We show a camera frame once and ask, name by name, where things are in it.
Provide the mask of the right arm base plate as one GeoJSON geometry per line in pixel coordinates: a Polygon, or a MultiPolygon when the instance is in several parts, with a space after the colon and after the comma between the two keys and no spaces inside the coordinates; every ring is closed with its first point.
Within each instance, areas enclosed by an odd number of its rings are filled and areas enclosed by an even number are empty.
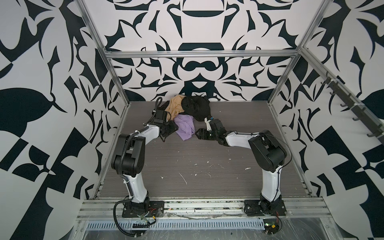
{"type": "Polygon", "coordinates": [[[267,200],[245,200],[244,212],[247,216],[286,216],[286,206],[283,200],[274,202],[267,200]]]}

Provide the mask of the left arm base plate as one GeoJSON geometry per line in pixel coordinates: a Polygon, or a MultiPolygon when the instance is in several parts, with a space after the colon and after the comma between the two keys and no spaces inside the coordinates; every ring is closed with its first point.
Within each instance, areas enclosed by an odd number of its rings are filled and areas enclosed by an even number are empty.
{"type": "Polygon", "coordinates": [[[164,213],[164,201],[146,201],[143,203],[124,203],[123,218],[136,218],[141,215],[159,216],[164,213]]]}

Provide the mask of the black cloth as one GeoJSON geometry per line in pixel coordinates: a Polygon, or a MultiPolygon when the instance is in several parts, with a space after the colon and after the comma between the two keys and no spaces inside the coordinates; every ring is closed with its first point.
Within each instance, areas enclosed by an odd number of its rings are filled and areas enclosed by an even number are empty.
{"type": "Polygon", "coordinates": [[[192,116],[198,122],[204,122],[205,119],[212,117],[210,101],[206,96],[184,97],[181,106],[183,114],[192,116]]]}

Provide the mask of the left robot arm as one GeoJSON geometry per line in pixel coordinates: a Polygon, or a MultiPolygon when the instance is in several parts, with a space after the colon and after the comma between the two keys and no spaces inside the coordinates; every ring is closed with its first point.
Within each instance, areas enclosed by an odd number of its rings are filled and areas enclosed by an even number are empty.
{"type": "Polygon", "coordinates": [[[178,129],[174,121],[164,124],[151,123],[146,124],[141,130],[128,135],[121,134],[118,137],[111,168],[123,180],[133,205],[139,206],[149,201],[148,190],[142,177],[146,145],[157,138],[165,141],[178,129]]]}

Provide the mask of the black hook rack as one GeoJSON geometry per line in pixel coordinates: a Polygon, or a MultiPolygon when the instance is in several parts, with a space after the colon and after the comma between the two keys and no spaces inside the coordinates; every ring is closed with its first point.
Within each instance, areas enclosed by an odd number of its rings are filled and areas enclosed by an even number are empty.
{"type": "Polygon", "coordinates": [[[341,80],[333,78],[329,72],[326,72],[322,86],[330,88],[332,96],[330,102],[334,96],[337,96],[342,101],[341,108],[352,111],[355,115],[353,121],[361,122],[370,131],[367,137],[376,138],[384,145],[384,123],[341,80]]]}

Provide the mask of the tan cloth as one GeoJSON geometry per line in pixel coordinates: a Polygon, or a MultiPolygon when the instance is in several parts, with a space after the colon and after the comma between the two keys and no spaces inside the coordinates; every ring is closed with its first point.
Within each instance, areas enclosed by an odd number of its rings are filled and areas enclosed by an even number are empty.
{"type": "Polygon", "coordinates": [[[182,107],[182,100],[184,99],[185,96],[183,95],[176,95],[173,98],[171,98],[167,108],[167,120],[168,121],[173,121],[174,118],[184,112],[184,109],[182,107]]]}

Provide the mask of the purple cloth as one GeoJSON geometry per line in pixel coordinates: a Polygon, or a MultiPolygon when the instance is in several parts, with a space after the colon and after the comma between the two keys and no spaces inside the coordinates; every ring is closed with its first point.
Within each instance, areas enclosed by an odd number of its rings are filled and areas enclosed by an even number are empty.
{"type": "Polygon", "coordinates": [[[176,133],[183,140],[190,139],[195,133],[194,118],[189,115],[177,115],[174,122],[178,126],[176,133]]]}

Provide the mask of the aluminium frame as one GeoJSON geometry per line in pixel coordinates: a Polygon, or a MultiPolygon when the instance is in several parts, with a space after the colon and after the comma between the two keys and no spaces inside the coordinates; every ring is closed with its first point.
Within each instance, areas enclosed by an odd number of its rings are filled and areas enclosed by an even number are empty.
{"type": "Polygon", "coordinates": [[[384,123],[383,1],[80,1],[129,100],[267,100],[310,192],[384,199],[384,145],[329,72],[384,123]]]}

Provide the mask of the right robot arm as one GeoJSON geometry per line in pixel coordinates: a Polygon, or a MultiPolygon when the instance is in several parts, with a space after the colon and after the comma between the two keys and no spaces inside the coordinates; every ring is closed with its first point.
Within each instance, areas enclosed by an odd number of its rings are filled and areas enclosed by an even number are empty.
{"type": "Polygon", "coordinates": [[[281,171],[288,153],[270,131],[227,131],[220,120],[213,119],[208,121],[206,129],[198,129],[195,135],[199,140],[217,141],[222,146],[250,149],[263,172],[260,200],[262,211],[274,209],[282,201],[281,171]]]}

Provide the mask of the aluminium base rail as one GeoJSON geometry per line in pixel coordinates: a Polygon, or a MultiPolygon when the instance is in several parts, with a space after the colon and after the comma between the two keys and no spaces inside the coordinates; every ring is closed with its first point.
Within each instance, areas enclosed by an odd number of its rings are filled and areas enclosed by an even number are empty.
{"type": "MultiPolygon", "coordinates": [[[[80,208],[77,220],[109,220],[118,198],[86,200],[80,208]]],[[[245,217],[245,199],[151,199],[151,209],[165,217],[176,218],[224,218],[245,217]]],[[[330,218],[331,212],[323,198],[283,198],[283,206],[275,210],[279,217],[330,218]]]]}

